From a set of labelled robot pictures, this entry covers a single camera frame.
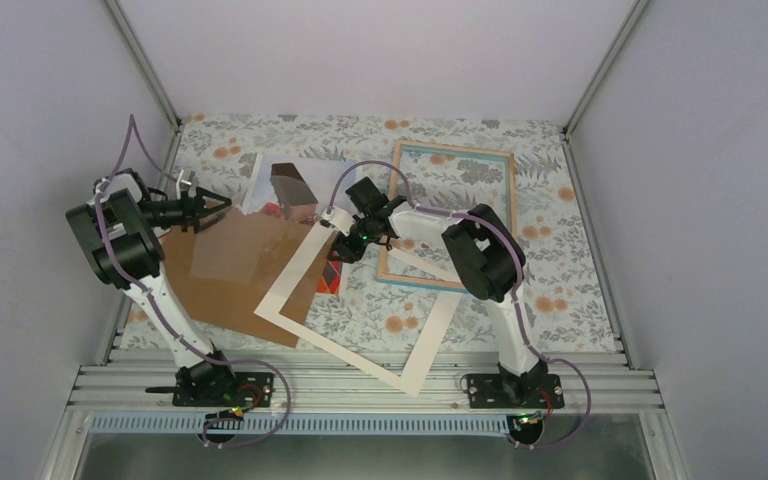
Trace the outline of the teal wooden picture frame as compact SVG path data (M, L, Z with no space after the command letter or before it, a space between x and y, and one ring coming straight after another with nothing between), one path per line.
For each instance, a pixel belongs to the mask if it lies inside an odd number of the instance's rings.
M478 204L490 206L507 229L517 230L517 193L514 154L498 150L399 140L392 164L408 178L390 174L387 195L405 193L426 207L466 211ZM376 280L463 292L453 263L439 235L418 239L404 236L393 249L380 250Z

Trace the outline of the brown backing board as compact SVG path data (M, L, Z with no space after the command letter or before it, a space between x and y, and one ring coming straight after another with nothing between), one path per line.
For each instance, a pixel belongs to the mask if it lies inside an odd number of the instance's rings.
M163 237L166 278L193 320L294 348L296 335L254 310L310 230L232 207L203 231L175 229Z

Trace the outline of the printed photo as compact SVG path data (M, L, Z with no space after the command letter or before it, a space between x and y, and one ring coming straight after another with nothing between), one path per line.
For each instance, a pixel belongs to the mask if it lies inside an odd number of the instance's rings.
M242 205L247 228L240 280L268 290L324 213L349 164L264 155Z

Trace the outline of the cream mat board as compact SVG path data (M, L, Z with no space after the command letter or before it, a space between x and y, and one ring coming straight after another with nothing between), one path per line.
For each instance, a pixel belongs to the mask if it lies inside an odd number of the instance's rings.
M321 250L329 244L333 231L315 225L306 235L299 248L278 275L254 313L269 323L296 335L298 338L318 347L337 359L357 368L383 383L416 397L419 395L436 359L443 338L455 316L461 295L442 291L423 324L418 340L412 349L402 371L396 374L380 364L369 360L334 341L298 324L281 313L286 301L313 264L322 259Z

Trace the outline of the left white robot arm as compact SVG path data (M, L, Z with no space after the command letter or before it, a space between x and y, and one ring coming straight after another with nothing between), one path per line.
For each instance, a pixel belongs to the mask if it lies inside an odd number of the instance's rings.
M148 316L177 366L168 388L176 406L223 405L238 391L224 353L193 323L166 276L160 234L198 233L222 219L229 198L181 174L175 198L125 169L99 179L91 200L65 218L97 278L122 291Z

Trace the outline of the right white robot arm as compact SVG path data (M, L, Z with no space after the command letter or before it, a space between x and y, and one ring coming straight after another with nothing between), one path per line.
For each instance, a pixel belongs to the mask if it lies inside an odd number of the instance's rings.
M529 340L520 302L526 258L493 208L478 204L457 212L423 207L405 195L388 198L367 177L346 194L354 213L328 205L321 215L321 224L337 232L329 259L355 263L369 246L389 248L395 239L442 240L459 283L486 304L504 399L525 407L538 398L548 366Z

